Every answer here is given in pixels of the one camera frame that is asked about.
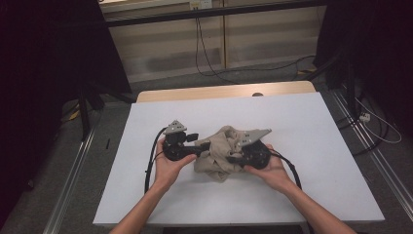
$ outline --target wall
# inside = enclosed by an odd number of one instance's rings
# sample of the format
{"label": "wall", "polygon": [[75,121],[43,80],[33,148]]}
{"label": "wall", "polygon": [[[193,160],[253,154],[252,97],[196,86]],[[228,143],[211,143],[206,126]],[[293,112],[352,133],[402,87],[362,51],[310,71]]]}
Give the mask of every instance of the wall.
{"label": "wall", "polygon": [[[212,5],[268,2],[274,1],[214,0]],[[183,0],[129,0],[100,6],[107,19],[189,10]],[[206,54],[214,69],[314,55],[323,13],[324,7],[318,7],[200,19]],[[114,27],[110,32],[131,83],[198,72],[194,19]],[[200,38],[198,64],[202,71],[209,70]]]}

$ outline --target power cord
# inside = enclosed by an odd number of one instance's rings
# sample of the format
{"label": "power cord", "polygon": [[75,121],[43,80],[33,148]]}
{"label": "power cord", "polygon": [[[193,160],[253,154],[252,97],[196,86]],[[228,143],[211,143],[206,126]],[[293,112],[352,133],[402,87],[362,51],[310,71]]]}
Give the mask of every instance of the power cord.
{"label": "power cord", "polygon": [[149,180],[151,178],[151,173],[152,173],[152,167],[154,165],[155,159],[158,157],[158,155],[160,155],[161,153],[158,153],[155,157],[154,157],[154,152],[156,149],[156,144],[158,142],[158,138],[159,136],[164,132],[166,128],[162,128],[158,134],[155,137],[155,141],[154,144],[152,145],[152,150],[151,150],[151,156],[149,157],[149,163],[148,163],[148,168],[146,169],[146,177],[145,177],[145,193],[149,190]]}
{"label": "power cord", "polygon": [[368,121],[362,120],[363,126],[364,126],[364,128],[365,128],[368,132],[370,132],[372,135],[374,135],[374,136],[377,137],[378,139],[380,139],[380,140],[382,140],[382,141],[384,141],[384,142],[387,142],[387,143],[399,143],[399,142],[401,142],[401,134],[400,134],[400,132],[399,132],[395,127],[393,127],[393,125],[389,124],[386,120],[380,118],[378,115],[376,115],[375,113],[373,113],[371,110],[369,110],[369,109],[368,109],[361,101],[359,101],[358,99],[356,99],[356,101],[357,101],[367,112],[369,112],[370,114],[372,114],[373,116],[375,116],[377,119],[379,119],[380,121],[382,121],[383,123],[385,123],[387,126],[391,127],[391,128],[398,134],[398,140],[387,140],[387,139],[385,139],[385,138],[383,138],[383,137],[381,137],[381,136],[377,136],[373,131],[371,131],[371,130],[367,127],[366,122],[368,122]]}
{"label": "power cord", "polygon": [[[370,101],[369,101],[368,98],[367,98],[367,101],[369,102],[369,104],[370,104],[370,106],[371,106],[371,108],[372,108],[372,112],[374,113],[375,110],[374,110],[374,108],[373,108],[373,106],[372,106],[372,104],[370,103]],[[384,118],[385,118],[385,120],[386,120],[386,119],[387,119],[387,114],[386,114],[386,112],[384,112],[384,115],[385,115]],[[380,128],[379,136],[381,136],[383,129],[382,129],[382,121],[380,121],[380,119],[379,119],[379,128]],[[383,136],[381,136],[380,138],[377,138],[377,139],[376,139],[371,145],[369,145],[367,148],[365,148],[365,149],[363,149],[363,150],[360,150],[360,151],[357,152],[357,153],[352,153],[353,157],[362,155],[362,154],[367,153],[367,152],[375,149],[376,147],[378,147],[378,146],[380,145],[380,143],[383,142],[383,141],[382,141],[382,138],[386,137],[386,135],[388,134],[388,132],[389,132],[389,125],[386,125],[386,129],[385,129],[385,132],[384,132]]]}
{"label": "power cord", "polygon": [[[361,95],[360,95],[358,98],[359,98],[359,99],[363,99],[363,98],[364,98],[364,93],[361,93]],[[353,118],[350,123],[348,123],[348,124],[345,125],[345,126],[338,127],[338,129],[341,131],[341,130],[344,130],[344,129],[350,127],[351,125],[355,124],[355,123],[358,121],[360,114],[358,114],[356,118]],[[350,115],[346,115],[346,117],[337,120],[337,121],[336,121],[336,125],[338,125],[339,123],[343,122],[344,120],[346,120],[346,119],[348,119],[348,118],[350,118]]]}
{"label": "power cord", "polygon": [[[309,59],[309,58],[314,58],[314,57],[315,57],[315,56],[302,57],[302,58],[299,58],[298,60],[296,60],[296,61],[294,61],[294,62],[292,62],[292,63],[289,63],[289,64],[287,64],[287,65],[283,65],[283,66],[279,66],[279,67],[273,67],[273,68],[244,68],[244,69],[222,70],[222,71],[216,72],[215,70],[212,69],[212,66],[211,66],[211,64],[210,64],[210,62],[209,62],[209,58],[208,58],[208,56],[207,56],[207,50],[206,50],[205,43],[204,43],[204,37],[203,37],[203,31],[202,31],[202,28],[201,28],[200,19],[196,18],[195,20],[196,20],[196,23],[197,23],[197,51],[196,51],[196,54],[195,54],[195,64],[196,64],[196,66],[197,66],[198,72],[199,72],[201,75],[203,75],[203,76],[216,76],[216,77],[218,77],[219,79],[224,80],[224,81],[226,81],[226,82],[230,82],[230,83],[232,83],[232,84],[239,85],[239,83],[234,82],[234,81],[231,81],[231,80],[224,79],[224,78],[220,77],[219,75],[220,75],[220,74],[223,74],[223,73],[239,72],[239,71],[272,71],[272,70],[279,70],[279,69],[283,69],[283,68],[286,68],[286,67],[289,67],[289,66],[295,64],[295,65],[296,65],[296,72],[295,72],[294,78],[292,79],[292,80],[294,80],[294,79],[296,78],[296,75],[297,75],[297,72],[298,72],[297,63],[300,62],[300,61],[302,61],[302,60],[304,60],[304,59]],[[202,72],[202,71],[200,70],[200,68],[199,68],[199,65],[198,65],[198,51],[199,51],[199,40],[200,40],[200,37],[201,37],[201,42],[202,42],[202,45],[203,45],[203,49],[204,49],[204,54],[205,54],[205,57],[206,57],[206,61],[207,61],[207,63],[208,63],[209,69],[212,71],[212,74],[207,74],[207,73]]]}
{"label": "power cord", "polygon": [[[294,175],[294,180],[295,180],[295,184],[297,184],[297,187],[299,187],[301,190],[303,190],[303,188],[301,187],[301,181],[300,181],[300,177],[298,176],[297,170],[295,169],[295,166],[289,162],[288,159],[284,158],[278,151],[274,150],[274,149],[270,149],[271,155],[278,157],[282,160],[284,160],[286,162],[286,164],[288,165],[289,169],[292,171],[292,174]],[[307,221],[307,225],[309,227],[309,231],[310,234],[314,234],[314,229],[313,226]]]}
{"label": "power cord", "polygon": [[[212,69],[212,66],[210,65],[210,62],[209,62],[209,58],[207,57],[207,50],[206,50],[206,45],[205,45],[205,43],[204,43],[203,30],[201,29],[200,19],[196,18],[195,21],[197,22],[197,52],[196,52],[196,55],[195,55],[195,64],[197,65],[198,72],[200,72],[200,74],[201,74],[201,75],[204,75],[204,76],[216,76],[216,77],[218,77],[219,79],[221,79],[221,80],[223,80],[223,81],[226,81],[226,82],[229,82],[229,83],[232,83],[232,84],[235,84],[235,85],[239,85],[239,83],[237,83],[237,82],[230,81],[230,80],[227,80],[227,79],[224,79],[224,78],[220,77],[220,76],[218,75],[218,73],[216,73],[215,70]],[[200,70],[200,68],[199,68],[199,66],[198,66],[199,35],[201,36],[201,42],[202,42],[202,44],[203,44],[204,54],[205,54],[205,56],[206,56],[207,64],[208,64],[208,66],[209,66],[209,69],[213,72],[213,74],[211,74],[211,75],[207,75],[207,74],[204,74],[203,72],[201,72],[201,70]]]}

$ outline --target hand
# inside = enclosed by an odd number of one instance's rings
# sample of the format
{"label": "hand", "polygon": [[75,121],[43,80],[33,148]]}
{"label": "hand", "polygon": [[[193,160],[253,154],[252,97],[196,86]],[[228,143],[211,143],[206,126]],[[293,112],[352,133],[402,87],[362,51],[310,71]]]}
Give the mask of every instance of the hand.
{"label": "hand", "polygon": [[165,139],[162,138],[157,143],[156,154],[158,155],[156,161],[155,182],[152,186],[161,186],[165,191],[176,182],[180,170],[187,164],[191,163],[197,158],[197,155],[191,154],[179,161],[169,160],[163,153],[163,143]]}
{"label": "hand", "polygon": [[[273,145],[266,144],[270,151],[274,151]],[[256,176],[261,177],[272,188],[281,193],[285,193],[287,187],[294,184],[289,178],[282,164],[282,160],[278,157],[271,157],[267,167],[262,170],[257,170],[249,165],[244,166],[244,169]]]}

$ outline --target metal bracket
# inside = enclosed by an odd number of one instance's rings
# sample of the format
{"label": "metal bracket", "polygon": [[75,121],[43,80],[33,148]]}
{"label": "metal bracket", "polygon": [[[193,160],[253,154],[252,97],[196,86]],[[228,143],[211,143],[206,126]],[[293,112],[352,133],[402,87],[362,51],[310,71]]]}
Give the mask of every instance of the metal bracket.
{"label": "metal bracket", "polygon": [[179,121],[175,120],[165,129],[165,135],[176,134],[184,131],[186,131],[186,127],[179,123]]}
{"label": "metal bracket", "polygon": [[272,131],[271,129],[244,131],[244,135],[241,137],[237,145],[240,147],[244,147],[244,146],[253,144],[257,140],[259,140],[261,137],[270,133],[271,131]]}

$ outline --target white tabletop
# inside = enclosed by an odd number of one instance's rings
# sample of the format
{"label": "white tabletop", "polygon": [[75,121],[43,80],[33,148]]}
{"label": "white tabletop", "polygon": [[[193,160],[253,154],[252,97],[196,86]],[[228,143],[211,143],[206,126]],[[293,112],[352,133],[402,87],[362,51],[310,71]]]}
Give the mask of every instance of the white tabletop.
{"label": "white tabletop", "polygon": [[[272,129],[262,138],[289,159],[303,190],[345,221],[384,217],[320,94],[157,101],[133,104],[94,224],[114,225],[143,196],[154,138],[173,120],[209,137],[225,125]],[[305,221],[254,175],[218,183],[185,167],[148,219],[162,226],[285,224]]]}

